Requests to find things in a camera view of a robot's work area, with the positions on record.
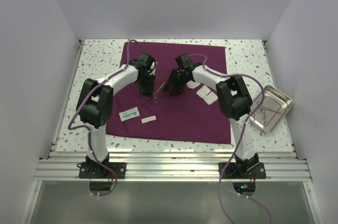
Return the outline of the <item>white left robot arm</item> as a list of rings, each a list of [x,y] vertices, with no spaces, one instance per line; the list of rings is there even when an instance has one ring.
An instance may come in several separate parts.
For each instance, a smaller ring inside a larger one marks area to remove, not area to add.
[[[75,116],[83,123],[68,129],[84,128],[88,135],[89,150],[86,163],[98,178],[104,178],[110,171],[106,146],[106,125],[111,114],[114,95],[131,83],[136,83],[138,91],[145,97],[154,92],[155,59],[142,53],[139,59],[127,61],[117,72],[99,80],[87,79],[82,85]]]

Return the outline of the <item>steel instrument tray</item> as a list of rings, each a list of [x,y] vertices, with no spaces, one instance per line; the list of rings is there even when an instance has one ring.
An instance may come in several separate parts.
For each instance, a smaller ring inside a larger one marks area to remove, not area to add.
[[[277,88],[264,87],[264,100],[257,111],[250,116],[250,122],[265,133],[271,133],[293,107],[293,100]]]

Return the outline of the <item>steel forceps clamp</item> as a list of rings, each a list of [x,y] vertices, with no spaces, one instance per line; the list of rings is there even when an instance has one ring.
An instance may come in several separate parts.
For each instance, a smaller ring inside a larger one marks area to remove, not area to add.
[[[269,112],[272,112],[272,113],[275,113],[275,114],[281,114],[281,111],[265,107],[264,105],[260,105],[260,102],[257,102],[256,105],[257,105],[257,108],[258,108],[256,110],[257,113],[261,113],[261,108],[264,107],[265,111],[269,111]]]
[[[164,81],[159,88],[153,93],[153,102],[156,104],[159,101],[159,98],[157,97],[158,94],[161,92],[162,88],[165,86],[166,82]]]

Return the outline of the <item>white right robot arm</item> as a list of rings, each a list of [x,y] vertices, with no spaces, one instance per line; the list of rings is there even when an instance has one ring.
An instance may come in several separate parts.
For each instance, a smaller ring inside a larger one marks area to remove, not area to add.
[[[210,69],[204,62],[193,62],[191,56],[183,54],[175,58],[177,68],[171,71],[164,91],[177,96],[183,92],[184,85],[189,81],[198,82],[217,92],[220,110],[230,121],[236,143],[234,157],[235,171],[238,176],[247,178],[254,172],[259,158],[257,151],[250,143],[249,134],[245,132],[249,118],[243,124],[240,119],[244,115],[251,115],[253,104],[251,95],[243,80],[244,74],[226,75]]]

